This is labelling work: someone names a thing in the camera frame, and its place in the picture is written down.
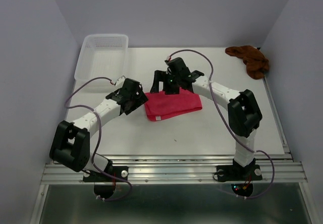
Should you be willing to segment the pink microfiber towel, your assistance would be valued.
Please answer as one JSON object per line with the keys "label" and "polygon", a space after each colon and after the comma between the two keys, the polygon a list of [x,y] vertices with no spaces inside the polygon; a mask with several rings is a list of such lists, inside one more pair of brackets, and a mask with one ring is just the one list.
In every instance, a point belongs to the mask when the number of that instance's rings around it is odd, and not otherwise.
{"label": "pink microfiber towel", "polygon": [[180,89],[179,94],[166,95],[159,93],[145,93],[148,101],[144,104],[148,120],[163,121],[183,114],[202,110],[199,95],[188,90]]}

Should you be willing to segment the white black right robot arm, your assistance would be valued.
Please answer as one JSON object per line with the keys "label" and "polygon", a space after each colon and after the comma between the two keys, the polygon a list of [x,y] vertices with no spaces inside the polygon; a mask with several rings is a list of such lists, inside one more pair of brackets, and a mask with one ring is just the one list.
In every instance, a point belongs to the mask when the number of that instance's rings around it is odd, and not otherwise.
{"label": "white black right robot arm", "polygon": [[228,112],[225,121],[218,110],[225,126],[236,141],[234,165],[232,173],[239,179],[250,174],[250,164],[254,160],[254,138],[256,129],[262,120],[262,113],[252,91],[238,91],[227,88],[211,80],[200,71],[191,72],[182,58],[167,62],[167,70],[154,72],[151,93],[159,92],[159,84],[163,84],[163,92],[168,95],[179,94],[180,89],[188,90],[212,100],[216,108],[221,106]]}

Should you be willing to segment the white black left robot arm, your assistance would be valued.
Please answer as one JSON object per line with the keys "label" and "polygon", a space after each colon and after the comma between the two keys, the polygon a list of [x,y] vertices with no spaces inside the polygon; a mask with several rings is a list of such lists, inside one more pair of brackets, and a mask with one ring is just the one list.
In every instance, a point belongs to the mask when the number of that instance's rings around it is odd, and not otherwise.
{"label": "white black left robot arm", "polygon": [[106,123],[123,114],[129,115],[148,101],[140,82],[124,77],[121,82],[121,86],[106,96],[96,108],[86,105],[68,107],[82,107],[89,112],[72,122],[62,121],[58,124],[49,152],[52,160],[75,172],[93,171],[102,181],[112,176],[113,162],[97,154],[99,143],[93,152],[90,151],[91,137],[98,133],[100,142],[102,127]]}

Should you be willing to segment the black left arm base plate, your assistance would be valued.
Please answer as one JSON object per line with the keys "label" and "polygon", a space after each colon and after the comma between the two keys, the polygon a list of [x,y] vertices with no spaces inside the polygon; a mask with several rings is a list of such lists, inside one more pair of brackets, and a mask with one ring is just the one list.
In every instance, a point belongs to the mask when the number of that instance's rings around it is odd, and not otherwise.
{"label": "black left arm base plate", "polygon": [[105,157],[98,159],[100,170],[88,162],[82,170],[83,181],[93,183],[93,193],[102,202],[119,201],[128,197],[132,184],[128,181],[128,166],[113,166],[113,162]]}

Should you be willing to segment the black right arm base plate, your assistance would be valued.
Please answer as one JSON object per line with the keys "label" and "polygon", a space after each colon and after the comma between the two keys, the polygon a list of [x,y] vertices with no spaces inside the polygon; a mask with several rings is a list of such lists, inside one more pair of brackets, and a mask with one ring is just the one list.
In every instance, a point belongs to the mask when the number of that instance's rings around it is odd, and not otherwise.
{"label": "black right arm base plate", "polygon": [[218,165],[213,179],[219,183],[232,182],[232,194],[245,199],[253,193],[253,181],[261,181],[262,172],[259,165],[241,167],[239,165]]}

